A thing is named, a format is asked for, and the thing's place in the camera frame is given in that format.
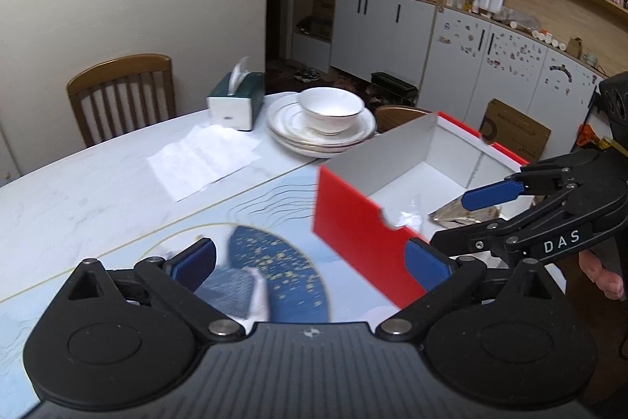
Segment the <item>person's right hand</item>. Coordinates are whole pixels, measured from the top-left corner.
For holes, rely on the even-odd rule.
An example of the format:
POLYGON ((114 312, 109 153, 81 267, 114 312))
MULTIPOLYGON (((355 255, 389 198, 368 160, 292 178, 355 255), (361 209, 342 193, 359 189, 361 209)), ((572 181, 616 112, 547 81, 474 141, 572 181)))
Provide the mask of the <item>person's right hand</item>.
POLYGON ((592 251, 580 252, 578 260, 582 272, 608 299, 623 300, 625 298, 623 278, 619 274, 606 269, 601 264, 601 260, 592 251))

